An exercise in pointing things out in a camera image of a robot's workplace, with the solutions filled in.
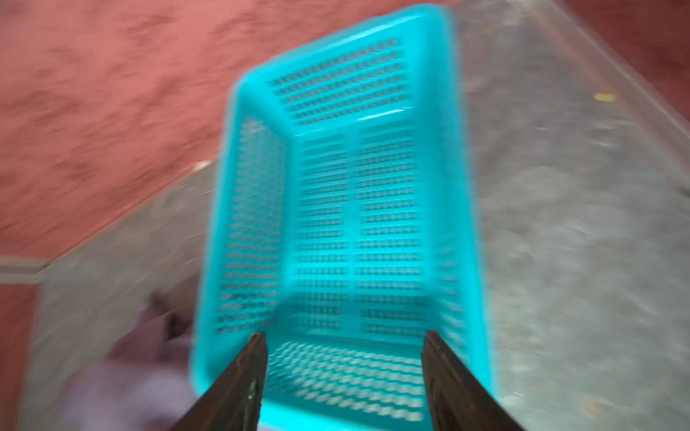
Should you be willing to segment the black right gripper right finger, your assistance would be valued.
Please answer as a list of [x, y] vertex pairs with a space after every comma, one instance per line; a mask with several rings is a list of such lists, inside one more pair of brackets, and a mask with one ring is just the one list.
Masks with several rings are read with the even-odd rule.
[[523, 430], [436, 330], [425, 336], [422, 372], [434, 430]]

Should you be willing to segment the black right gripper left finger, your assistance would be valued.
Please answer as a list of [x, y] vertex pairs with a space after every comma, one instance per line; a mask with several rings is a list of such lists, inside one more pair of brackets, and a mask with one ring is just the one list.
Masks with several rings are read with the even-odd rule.
[[256, 431], [268, 366], [265, 334], [256, 332], [172, 431]]

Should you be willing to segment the purple trousers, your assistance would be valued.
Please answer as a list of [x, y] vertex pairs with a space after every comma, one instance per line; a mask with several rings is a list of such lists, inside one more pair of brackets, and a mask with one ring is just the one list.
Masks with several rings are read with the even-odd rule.
[[168, 430], [197, 402], [192, 321], [149, 303], [111, 349], [70, 377], [61, 400], [78, 430]]

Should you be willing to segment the teal plastic basket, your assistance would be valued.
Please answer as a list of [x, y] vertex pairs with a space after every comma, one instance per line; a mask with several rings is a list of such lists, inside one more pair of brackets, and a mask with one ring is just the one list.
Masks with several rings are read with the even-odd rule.
[[415, 5], [237, 82], [201, 272], [190, 383], [255, 332], [260, 424], [429, 430], [436, 330], [492, 389], [465, 104], [447, 8]]

